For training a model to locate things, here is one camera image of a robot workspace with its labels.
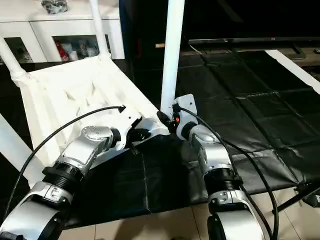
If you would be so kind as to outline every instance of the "white cabinet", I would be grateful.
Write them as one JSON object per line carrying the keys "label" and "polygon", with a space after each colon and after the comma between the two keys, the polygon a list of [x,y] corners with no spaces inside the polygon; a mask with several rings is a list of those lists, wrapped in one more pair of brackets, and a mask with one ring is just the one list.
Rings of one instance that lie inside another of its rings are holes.
{"label": "white cabinet", "polygon": [[[73,50],[81,41],[85,43],[96,41],[93,20],[32,21],[30,24],[49,62],[62,61],[55,41],[68,42],[72,44]],[[124,59],[120,20],[105,19],[102,20],[102,24],[112,59]],[[79,59],[84,57],[86,57],[85,54],[79,56]]]}
{"label": "white cabinet", "polygon": [[[98,0],[98,4],[111,57],[124,59],[119,0]],[[70,44],[75,45],[71,51],[76,51],[79,59],[98,53],[89,0],[68,0],[67,5],[68,11],[48,14],[39,0],[0,0],[0,35],[18,61],[62,61],[55,41],[65,43],[69,50]],[[90,49],[87,53],[86,49],[79,51],[79,45]],[[21,53],[24,50],[29,56]]]}
{"label": "white cabinet", "polygon": [[0,35],[19,62],[47,62],[29,22],[0,22]]}

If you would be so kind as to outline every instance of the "electrical cable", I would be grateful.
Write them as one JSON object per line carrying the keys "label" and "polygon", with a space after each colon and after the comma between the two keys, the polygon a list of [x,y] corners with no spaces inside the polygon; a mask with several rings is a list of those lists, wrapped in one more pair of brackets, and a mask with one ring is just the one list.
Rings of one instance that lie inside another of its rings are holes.
{"label": "electrical cable", "polygon": [[194,51],[196,51],[198,54],[203,55],[199,50],[195,49],[191,44],[189,43],[189,47],[192,48]]}
{"label": "electrical cable", "polygon": [[[245,152],[242,148],[234,145],[233,143],[222,139],[221,136],[212,129],[212,127],[210,127],[201,117],[199,117],[198,115],[196,115],[195,113],[193,113],[192,111],[180,107],[178,106],[178,110],[182,110],[185,111],[187,113],[189,113],[190,115],[194,116],[196,119],[198,119],[204,126],[206,126],[217,138],[218,140],[221,142],[221,144],[226,148],[226,144],[228,144],[229,146],[233,147],[234,149],[238,150],[239,152],[241,152],[242,154],[244,154],[247,159],[250,161],[250,163],[253,165],[253,167],[255,168],[255,170],[257,171],[258,175],[260,176],[269,196],[270,196],[270,200],[272,203],[272,207],[273,207],[273,212],[274,212],[274,225],[273,225],[273,233],[271,232],[271,228],[266,220],[266,218],[263,216],[262,212],[260,211],[259,207],[257,206],[257,204],[254,202],[254,200],[251,198],[251,196],[248,194],[247,190],[245,190],[245,188],[242,186],[242,189],[244,190],[244,193],[247,195],[248,200],[251,202],[252,206],[254,207],[254,209],[256,210],[256,212],[258,213],[259,217],[261,218],[263,224],[265,225],[265,228],[269,234],[269,237],[271,240],[277,240],[278,239],[278,233],[279,233],[279,213],[278,213],[278,206],[277,206],[277,202],[275,199],[275,196],[271,190],[271,187],[269,186],[267,180],[265,179],[265,176],[263,175],[263,173],[261,172],[261,170],[259,169],[258,165],[256,164],[256,162],[252,159],[252,157]],[[232,156],[229,154],[230,156],[230,161],[232,164],[232,167],[235,171],[235,173],[238,175],[238,171],[237,168],[235,166],[234,160],[232,158]]]}
{"label": "electrical cable", "polygon": [[102,107],[102,108],[99,108],[99,109],[96,109],[96,110],[93,110],[93,111],[90,111],[90,112],[87,112],[86,114],[83,114],[81,116],[78,116],[76,117],[75,119],[67,122],[65,125],[59,127],[57,130],[55,130],[53,133],[51,133],[45,140],[43,140],[34,150],[33,152],[30,154],[30,156],[27,158],[27,160],[25,161],[25,163],[23,164],[20,172],[19,172],[19,175],[14,183],[14,187],[12,189],[12,192],[11,192],[11,195],[10,195],[10,198],[9,198],[9,201],[6,205],[6,208],[5,208],[5,212],[4,212],[4,217],[3,217],[3,221],[6,219],[7,215],[8,215],[8,212],[9,212],[9,208],[10,208],[10,205],[11,205],[11,202],[14,198],[14,195],[15,195],[15,192],[16,192],[16,188],[18,186],[18,183],[19,183],[19,180],[20,178],[22,177],[22,175],[24,174],[28,164],[30,163],[30,161],[32,160],[32,158],[36,155],[36,153],[39,151],[39,149],[45,145],[51,138],[53,138],[56,134],[58,134],[61,130],[65,129],[66,127],[68,127],[69,125],[89,116],[89,115],[92,115],[92,114],[95,114],[97,112],[101,112],[101,111],[104,111],[104,110],[110,110],[110,109],[118,109],[119,111],[123,111],[126,107],[125,106],[107,106],[107,107]]}

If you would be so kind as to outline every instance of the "floor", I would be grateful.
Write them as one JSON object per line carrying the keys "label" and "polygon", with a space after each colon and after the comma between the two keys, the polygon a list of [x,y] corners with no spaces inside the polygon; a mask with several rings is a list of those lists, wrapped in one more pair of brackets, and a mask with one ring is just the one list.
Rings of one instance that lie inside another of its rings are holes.
{"label": "floor", "polygon": [[[278,205],[294,194],[293,188],[274,192]],[[273,228],[272,205],[268,194],[257,194],[252,198]],[[200,204],[65,230],[59,240],[207,240],[208,216],[208,205]],[[320,208],[313,208],[300,201],[282,211],[279,222],[279,240],[320,240]]]}

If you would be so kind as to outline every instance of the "black fabric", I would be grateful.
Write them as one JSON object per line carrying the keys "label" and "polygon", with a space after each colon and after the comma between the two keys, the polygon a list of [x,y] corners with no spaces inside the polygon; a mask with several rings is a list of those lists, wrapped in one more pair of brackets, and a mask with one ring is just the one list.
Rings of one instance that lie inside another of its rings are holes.
{"label": "black fabric", "polygon": [[[124,61],[121,64],[159,108],[162,59],[133,62],[131,71]],[[41,68],[38,64],[27,66]],[[10,81],[3,69],[0,66],[1,81]],[[221,136],[252,155],[273,190],[319,179],[320,96],[265,52],[181,57],[176,96],[190,93],[198,114]],[[21,96],[10,100],[17,102],[17,114],[23,116]],[[25,118],[18,119],[26,133]],[[90,170],[72,203],[69,227],[163,212],[206,200],[197,158],[185,141],[159,135],[137,149],[140,154],[136,156],[126,151]],[[245,156],[231,147],[229,151],[247,190],[265,192]]]}

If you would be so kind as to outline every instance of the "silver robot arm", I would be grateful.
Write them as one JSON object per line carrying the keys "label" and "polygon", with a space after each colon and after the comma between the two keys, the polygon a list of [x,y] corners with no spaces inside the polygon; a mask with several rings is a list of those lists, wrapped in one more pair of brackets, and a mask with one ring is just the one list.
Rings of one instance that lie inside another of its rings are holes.
{"label": "silver robot arm", "polygon": [[0,227],[0,240],[57,240],[73,196],[96,157],[121,140],[117,129],[87,126],[54,162],[42,181],[13,209]]}
{"label": "silver robot arm", "polygon": [[195,114],[197,109],[192,94],[175,99],[173,121],[163,121],[169,130],[187,140],[197,154],[199,167],[208,193],[208,206],[212,216],[207,220],[209,239],[212,240],[264,240],[263,231],[241,190],[242,180],[235,174],[227,149],[219,138],[204,125],[198,124],[185,108]]}

